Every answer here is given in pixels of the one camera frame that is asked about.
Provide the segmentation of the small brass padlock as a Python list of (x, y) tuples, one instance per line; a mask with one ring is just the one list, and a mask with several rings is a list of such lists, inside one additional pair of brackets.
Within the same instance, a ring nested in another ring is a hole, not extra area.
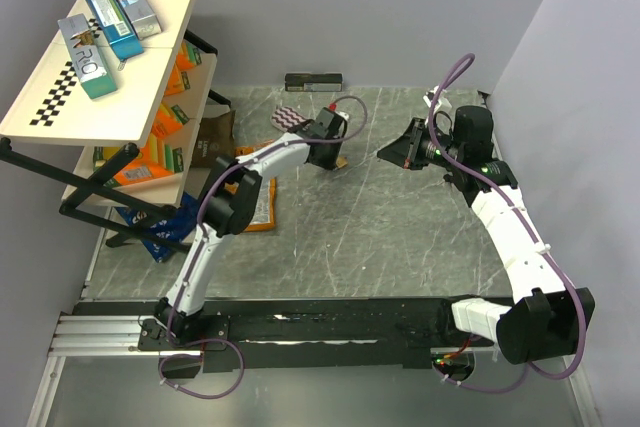
[(345, 168), (347, 165), (348, 165), (348, 161), (347, 161), (347, 159), (346, 159), (345, 157), (339, 157), (339, 158), (336, 160), (336, 166), (335, 166), (335, 168), (336, 168), (337, 170), (340, 170), (340, 169)]

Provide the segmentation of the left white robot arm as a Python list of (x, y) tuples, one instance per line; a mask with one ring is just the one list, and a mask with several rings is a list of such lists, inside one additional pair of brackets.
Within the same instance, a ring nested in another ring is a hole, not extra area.
[(251, 154), (219, 158), (197, 213), (194, 242), (154, 310), (162, 337), (172, 347), (184, 349), (195, 342), (214, 266), (253, 220), (262, 186), (305, 164), (334, 169), (347, 123), (333, 103)]

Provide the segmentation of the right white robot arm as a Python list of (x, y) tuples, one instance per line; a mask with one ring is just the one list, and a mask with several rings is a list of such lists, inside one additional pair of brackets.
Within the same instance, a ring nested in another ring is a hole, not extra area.
[(510, 282), (513, 304), (480, 297), (450, 301), (437, 320), (438, 337), (459, 345), (469, 335), (498, 345), (512, 364), (531, 363), (584, 348), (595, 300), (586, 288), (566, 287), (548, 258), (508, 164), (494, 155), (493, 117), (480, 106), (456, 110), (453, 128), (430, 132), (424, 119), (377, 156), (405, 170), (437, 165), (488, 232)]

